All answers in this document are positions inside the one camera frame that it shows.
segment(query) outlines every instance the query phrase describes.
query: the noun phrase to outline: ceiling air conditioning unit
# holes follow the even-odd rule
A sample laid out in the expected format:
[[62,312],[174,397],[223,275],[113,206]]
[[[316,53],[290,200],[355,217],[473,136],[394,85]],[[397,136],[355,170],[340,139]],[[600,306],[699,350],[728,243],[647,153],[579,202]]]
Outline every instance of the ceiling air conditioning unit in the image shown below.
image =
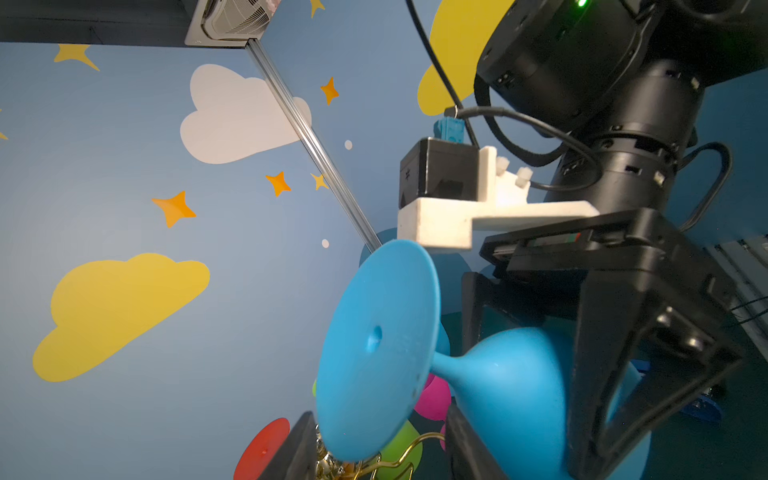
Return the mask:
[[199,0],[184,43],[194,47],[243,47],[261,38],[280,0]]

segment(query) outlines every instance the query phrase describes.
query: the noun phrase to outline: blue connector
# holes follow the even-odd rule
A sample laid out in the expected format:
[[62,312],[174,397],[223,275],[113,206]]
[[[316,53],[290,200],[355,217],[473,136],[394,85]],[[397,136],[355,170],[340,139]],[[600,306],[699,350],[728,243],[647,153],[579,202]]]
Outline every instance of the blue connector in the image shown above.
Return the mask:
[[435,138],[464,143],[464,121],[458,118],[443,117],[435,122]]

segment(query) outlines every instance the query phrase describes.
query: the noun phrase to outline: ceiling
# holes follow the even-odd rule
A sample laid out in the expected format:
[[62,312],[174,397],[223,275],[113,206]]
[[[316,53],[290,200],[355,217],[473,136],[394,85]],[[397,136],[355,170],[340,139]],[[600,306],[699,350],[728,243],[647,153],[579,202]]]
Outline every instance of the ceiling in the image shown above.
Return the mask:
[[0,41],[184,46],[197,0],[0,0]]

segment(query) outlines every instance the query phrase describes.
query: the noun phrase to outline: white cloud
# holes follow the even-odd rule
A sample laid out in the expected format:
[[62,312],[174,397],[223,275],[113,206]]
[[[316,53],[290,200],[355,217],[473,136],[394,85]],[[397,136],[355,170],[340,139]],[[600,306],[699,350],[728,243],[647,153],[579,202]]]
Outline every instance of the white cloud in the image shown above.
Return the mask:
[[[243,78],[221,65],[201,65],[190,81],[196,111],[181,122],[181,141],[207,164],[228,164],[298,141],[266,82]],[[312,124],[309,105],[293,102]]]

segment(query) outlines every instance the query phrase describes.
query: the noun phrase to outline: star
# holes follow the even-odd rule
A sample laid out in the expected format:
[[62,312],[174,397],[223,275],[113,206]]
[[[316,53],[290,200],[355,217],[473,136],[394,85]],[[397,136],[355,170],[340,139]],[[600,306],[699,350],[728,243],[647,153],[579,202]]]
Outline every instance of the star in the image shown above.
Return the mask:
[[92,62],[85,54],[88,47],[90,47],[90,45],[70,45],[60,43],[58,44],[58,55],[56,55],[56,58],[54,58],[53,61],[58,63],[64,60],[79,60],[93,68],[95,71],[99,71],[98,67],[94,65],[94,62]]
[[176,197],[169,198],[167,200],[161,200],[157,198],[152,199],[152,201],[155,202],[158,207],[162,208],[163,212],[165,212],[165,223],[168,225],[168,228],[171,228],[173,225],[175,225],[176,222],[181,218],[192,218],[197,216],[187,206],[187,201],[184,197],[185,192],[181,192]]
[[319,177],[315,177],[315,174],[310,175],[312,175],[312,177],[315,179],[315,190],[319,190],[320,187],[328,188],[328,185],[326,185],[325,175],[320,175]]
[[312,17],[315,18],[315,11],[320,8],[322,10],[325,10],[326,8],[323,6],[322,3],[320,3],[320,0],[310,0],[312,2]]
[[326,100],[328,101],[328,105],[331,104],[331,100],[339,96],[339,92],[336,91],[336,89],[333,87],[333,77],[331,77],[331,79],[328,81],[328,85],[320,87],[320,90],[322,90],[323,93],[326,94]]
[[266,179],[270,181],[273,187],[275,187],[275,197],[279,197],[282,192],[290,192],[290,187],[286,183],[285,172],[280,172],[276,177],[270,177],[265,175]]

